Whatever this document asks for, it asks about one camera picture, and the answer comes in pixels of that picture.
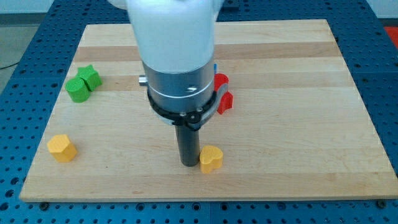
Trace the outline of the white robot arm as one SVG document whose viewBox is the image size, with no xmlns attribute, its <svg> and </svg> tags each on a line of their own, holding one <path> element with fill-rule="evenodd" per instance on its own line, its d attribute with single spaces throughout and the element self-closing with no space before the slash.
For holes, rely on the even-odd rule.
<svg viewBox="0 0 398 224">
<path fill-rule="evenodd" d="M 214 112 L 215 22 L 223 0 L 109 0 L 127 11 L 151 107 L 174 125 Z"/>
</svg>

